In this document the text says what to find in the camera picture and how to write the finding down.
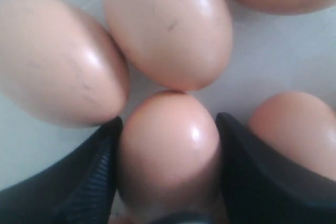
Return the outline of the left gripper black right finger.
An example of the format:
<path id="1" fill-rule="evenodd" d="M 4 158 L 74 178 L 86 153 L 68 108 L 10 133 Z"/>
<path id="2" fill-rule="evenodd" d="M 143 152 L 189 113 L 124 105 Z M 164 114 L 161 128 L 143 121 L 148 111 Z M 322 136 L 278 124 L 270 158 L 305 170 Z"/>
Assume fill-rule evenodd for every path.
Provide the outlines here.
<path id="1" fill-rule="evenodd" d="M 215 123 L 230 223 L 335 223 L 335 181 L 279 154 L 228 113 Z"/>

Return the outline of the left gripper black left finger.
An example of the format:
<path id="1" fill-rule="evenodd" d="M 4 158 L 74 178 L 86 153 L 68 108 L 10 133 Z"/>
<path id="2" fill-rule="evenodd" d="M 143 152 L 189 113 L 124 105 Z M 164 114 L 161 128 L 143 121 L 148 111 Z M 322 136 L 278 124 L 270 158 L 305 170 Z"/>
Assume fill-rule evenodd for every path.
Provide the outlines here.
<path id="1" fill-rule="evenodd" d="M 122 127 L 115 118 L 46 170 L 1 190 L 1 223 L 108 223 Z"/>

